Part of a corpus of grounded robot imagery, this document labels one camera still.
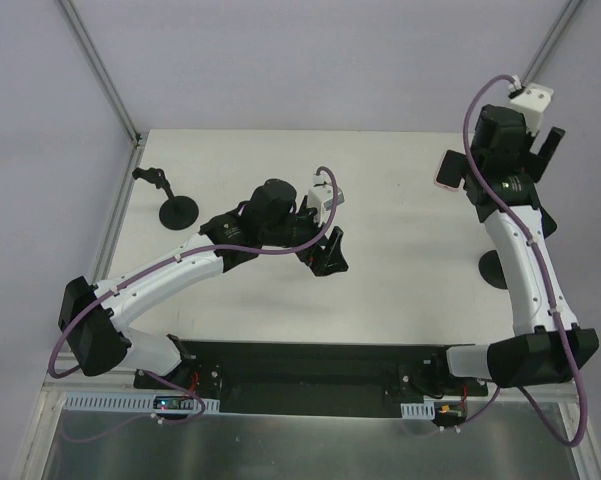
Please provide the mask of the pink case smartphone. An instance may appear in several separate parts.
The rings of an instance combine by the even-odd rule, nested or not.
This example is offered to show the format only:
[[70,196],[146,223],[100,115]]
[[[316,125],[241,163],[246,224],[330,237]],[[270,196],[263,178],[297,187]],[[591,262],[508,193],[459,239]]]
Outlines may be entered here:
[[434,184],[449,191],[457,191],[464,181],[467,169],[468,163],[464,153],[447,150],[434,176]]

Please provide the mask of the black round-base phone stand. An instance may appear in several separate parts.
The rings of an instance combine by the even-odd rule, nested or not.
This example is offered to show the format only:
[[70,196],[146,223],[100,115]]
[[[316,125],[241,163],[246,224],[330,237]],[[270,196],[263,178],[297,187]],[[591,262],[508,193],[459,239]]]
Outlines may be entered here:
[[506,279],[496,250],[490,250],[480,257],[478,269],[482,279],[488,285],[500,290],[507,289]]

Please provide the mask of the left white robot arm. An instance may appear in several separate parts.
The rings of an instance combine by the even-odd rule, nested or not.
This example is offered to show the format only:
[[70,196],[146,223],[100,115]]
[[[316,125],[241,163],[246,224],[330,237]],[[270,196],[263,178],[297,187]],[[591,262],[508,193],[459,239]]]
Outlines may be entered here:
[[317,277],[345,272],[342,230],[333,221],[343,191],[319,175],[303,199],[270,179],[250,199],[217,215],[172,251],[95,285],[79,277],[65,288],[59,327],[87,377],[118,366],[150,371],[168,388],[184,387],[193,357],[173,334],[133,328],[146,311],[201,281],[261,255],[294,254]]

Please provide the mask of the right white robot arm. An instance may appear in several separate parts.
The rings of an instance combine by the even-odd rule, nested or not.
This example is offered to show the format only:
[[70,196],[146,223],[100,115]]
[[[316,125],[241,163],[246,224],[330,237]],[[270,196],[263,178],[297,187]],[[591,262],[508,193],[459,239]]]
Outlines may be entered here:
[[449,151],[443,159],[440,178],[463,187],[494,244],[480,258],[479,271],[488,283],[505,284],[514,335],[449,348],[447,360],[430,369],[431,385],[441,394],[456,392],[466,377],[503,388],[569,382],[599,347],[596,331],[580,327],[560,289],[545,244],[555,223],[535,188],[541,174],[534,161],[546,163],[563,135],[552,129],[535,155],[523,114],[485,105],[471,154]]

